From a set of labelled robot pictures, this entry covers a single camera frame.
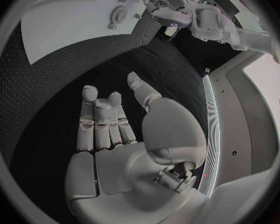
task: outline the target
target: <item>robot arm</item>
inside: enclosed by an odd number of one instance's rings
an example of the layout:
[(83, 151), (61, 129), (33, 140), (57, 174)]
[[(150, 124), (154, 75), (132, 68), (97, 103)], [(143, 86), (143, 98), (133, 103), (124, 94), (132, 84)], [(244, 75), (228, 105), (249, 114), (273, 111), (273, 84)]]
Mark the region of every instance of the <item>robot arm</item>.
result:
[(143, 1), (161, 25), (188, 27), (194, 37), (229, 43), (234, 50), (251, 49), (274, 55), (269, 36), (238, 29), (216, 6), (190, 0)]

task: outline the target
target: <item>black mesh fabric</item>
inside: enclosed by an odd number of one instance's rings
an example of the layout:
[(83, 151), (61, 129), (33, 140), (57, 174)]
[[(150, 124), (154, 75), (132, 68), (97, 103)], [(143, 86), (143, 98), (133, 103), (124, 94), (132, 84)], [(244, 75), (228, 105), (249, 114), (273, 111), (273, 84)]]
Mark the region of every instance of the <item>black mesh fabric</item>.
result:
[(81, 41), (30, 65), (19, 24), (0, 60), (0, 149), (6, 163), (30, 120), (54, 94), (98, 64), (148, 44), (159, 28), (145, 11), (131, 35)]

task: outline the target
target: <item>robotic hand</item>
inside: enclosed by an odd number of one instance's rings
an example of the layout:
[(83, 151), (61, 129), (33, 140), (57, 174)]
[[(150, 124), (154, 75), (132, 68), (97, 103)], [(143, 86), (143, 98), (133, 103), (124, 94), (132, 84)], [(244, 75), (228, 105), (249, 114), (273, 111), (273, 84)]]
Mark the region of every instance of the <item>robotic hand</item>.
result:
[(153, 17), (164, 26), (188, 27), (200, 40), (229, 43), (234, 50), (256, 50), (274, 55), (267, 35), (246, 33), (219, 8), (191, 0), (143, 0)]
[(97, 99), (95, 87), (83, 89), (77, 153), (65, 179), (69, 208), (82, 223), (131, 223), (128, 215), (133, 223), (144, 218), (160, 223), (186, 200), (199, 199), (193, 203), (196, 210), (205, 199), (193, 189), (191, 171), (206, 157), (206, 139), (195, 117), (134, 72), (128, 86), (147, 111), (144, 142), (136, 141), (118, 92)]

